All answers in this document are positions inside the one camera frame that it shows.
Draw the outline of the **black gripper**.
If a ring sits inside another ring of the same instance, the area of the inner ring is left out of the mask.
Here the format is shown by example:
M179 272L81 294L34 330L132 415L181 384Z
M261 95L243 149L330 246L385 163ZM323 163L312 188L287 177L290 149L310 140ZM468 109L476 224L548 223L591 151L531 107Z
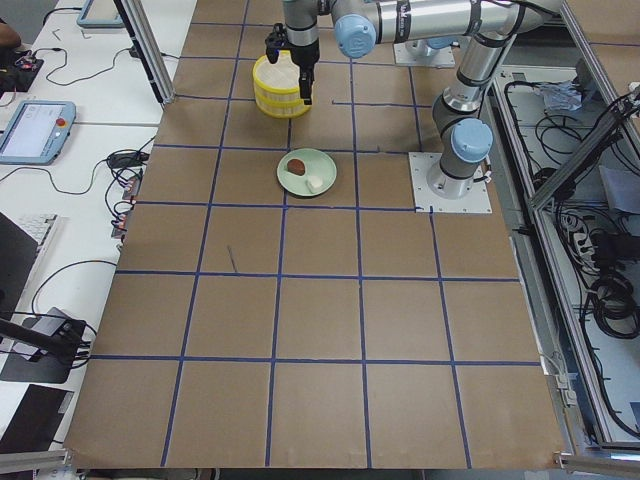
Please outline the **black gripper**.
M312 105L312 69L320 59L319 40L316 39L308 45L294 45L287 36L285 25L275 23L265 39L265 55L271 64L278 61L280 51L288 51L293 63L301 69L299 73L300 98L305 105Z

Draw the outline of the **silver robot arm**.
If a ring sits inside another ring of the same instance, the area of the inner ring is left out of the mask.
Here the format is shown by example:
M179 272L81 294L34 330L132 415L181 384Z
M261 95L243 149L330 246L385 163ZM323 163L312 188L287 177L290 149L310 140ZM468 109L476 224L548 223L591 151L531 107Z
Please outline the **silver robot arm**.
M339 49L351 59L368 55L377 44L466 36L469 46L442 101L456 112L472 113L511 40L544 24L561 6L560 1L284 1L284 22L265 39L265 54L274 64L282 51L290 53L299 68L300 96L311 104L320 16L331 17Z
M431 190L445 199L467 195L476 169L488 156L493 133L481 119L484 94L513 38L496 32L475 34L465 50L453 82L434 101L432 118L443 152L429 169Z

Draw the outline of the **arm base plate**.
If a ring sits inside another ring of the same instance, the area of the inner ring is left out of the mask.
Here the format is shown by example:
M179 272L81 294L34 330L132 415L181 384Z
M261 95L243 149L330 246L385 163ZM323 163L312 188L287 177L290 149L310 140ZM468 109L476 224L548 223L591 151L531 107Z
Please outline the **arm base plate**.
M455 66L451 44L433 47L426 39L396 44L394 61L398 66L408 67L452 69Z
M444 174L438 152L408 154L414 208L418 213L481 214L492 213L487 181L480 165L467 179Z

